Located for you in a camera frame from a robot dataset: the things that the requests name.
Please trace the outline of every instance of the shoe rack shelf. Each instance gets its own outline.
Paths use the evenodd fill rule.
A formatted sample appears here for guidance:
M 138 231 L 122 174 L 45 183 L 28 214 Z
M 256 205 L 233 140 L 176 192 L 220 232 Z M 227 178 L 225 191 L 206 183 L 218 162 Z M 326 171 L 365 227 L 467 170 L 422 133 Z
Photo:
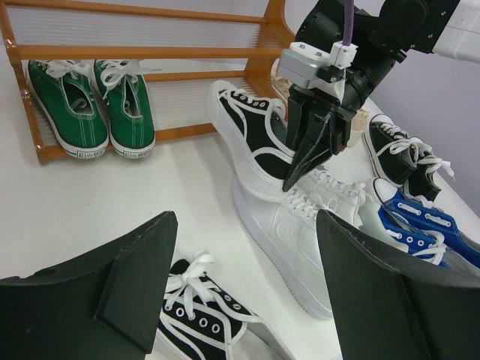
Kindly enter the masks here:
M 203 97 L 211 82 L 226 79 L 259 96 L 276 96 L 270 85 L 270 70 L 282 49 L 294 38 L 285 23 L 284 2 L 269 0 L 263 16 L 244 16 L 90 1 L 0 0 L 1 33 L 39 161 L 67 155 L 56 143 L 50 124 L 29 94 L 23 62 L 244 59 L 243 70 L 161 72 L 145 76 L 152 108 L 159 107 L 158 112 L 153 109 L 154 116 L 158 116 L 157 141 L 208 134 L 215 129 L 208 123 Z M 188 107 L 201 119 L 182 126 L 176 117 L 185 116 Z

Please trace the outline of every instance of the green sneaker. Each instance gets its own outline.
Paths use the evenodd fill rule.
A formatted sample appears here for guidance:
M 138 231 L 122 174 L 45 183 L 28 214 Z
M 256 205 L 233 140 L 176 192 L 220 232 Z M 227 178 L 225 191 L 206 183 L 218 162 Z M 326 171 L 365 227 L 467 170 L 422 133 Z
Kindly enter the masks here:
M 108 131 L 90 87 L 90 65 L 81 61 L 29 61 L 25 75 L 32 96 L 52 125 L 67 154 L 79 159 L 101 156 Z
M 126 158 L 143 158 L 155 145 L 149 94 L 138 60 L 96 60 L 94 86 L 106 101 L 113 147 Z

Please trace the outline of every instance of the black canvas sneaker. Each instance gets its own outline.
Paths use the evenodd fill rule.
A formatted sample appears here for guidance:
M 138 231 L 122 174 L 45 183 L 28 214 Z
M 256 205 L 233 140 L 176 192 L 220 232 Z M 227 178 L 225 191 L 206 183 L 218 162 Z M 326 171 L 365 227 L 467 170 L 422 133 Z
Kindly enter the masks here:
M 374 116 L 363 133 L 363 141 L 375 175 L 398 188 L 402 186 L 416 170 L 411 149 L 415 139 L 395 126 L 387 115 Z
M 218 80 L 211 84 L 205 104 L 212 124 L 229 147 L 241 185 L 260 199 L 283 200 L 281 188 L 295 154 L 284 145 L 284 103 L 250 96 Z
M 255 313 L 223 291 L 207 274 L 206 250 L 188 261 L 174 254 L 158 321 L 155 346 L 168 359 L 235 360 L 294 357 Z
M 417 168 L 406 180 L 403 192 L 413 197 L 423 196 L 429 201 L 434 201 L 442 190 L 435 184 L 434 174 L 443 168 L 446 173 L 454 177 L 455 173 L 450 167 L 450 162 L 445 161 L 431 151 L 432 148 L 418 139 L 418 154 L 415 159 Z

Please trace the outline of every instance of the white table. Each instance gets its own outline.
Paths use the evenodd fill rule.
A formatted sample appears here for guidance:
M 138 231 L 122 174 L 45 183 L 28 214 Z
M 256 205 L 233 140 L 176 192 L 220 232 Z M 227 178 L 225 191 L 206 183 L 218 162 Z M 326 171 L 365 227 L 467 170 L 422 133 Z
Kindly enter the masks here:
M 38 164 L 25 113 L 0 50 L 0 278 L 25 277 L 109 242 L 165 210 L 175 211 L 177 248 L 217 257 L 211 276 L 262 315 L 301 360 L 330 360 L 340 347 L 333 320 L 308 316 L 233 206 L 233 167 L 217 135 L 159 144 L 141 161 L 108 153 L 89 161 Z M 372 103 L 367 107 L 378 111 Z M 328 162 L 346 182 L 373 174 L 363 145 Z M 438 205 L 475 238 L 480 221 L 441 179 Z M 148 360 L 165 359 L 158 352 Z

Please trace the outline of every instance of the white wall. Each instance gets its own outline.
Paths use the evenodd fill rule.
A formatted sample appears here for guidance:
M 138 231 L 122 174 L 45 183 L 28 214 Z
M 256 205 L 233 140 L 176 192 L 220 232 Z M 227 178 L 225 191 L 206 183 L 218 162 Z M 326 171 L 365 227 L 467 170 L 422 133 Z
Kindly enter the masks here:
M 286 18 L 293 31 L 317 0 L 288 0 Z M 378 14 L 382 0 L 355 5 Z M 452 162 L 455 180 L 444 179 L 480 215 L 480 64 L 438 55 L 408 52 L 373 93 L 372 99 L 394 122 L 433 146 L 435 155 Z

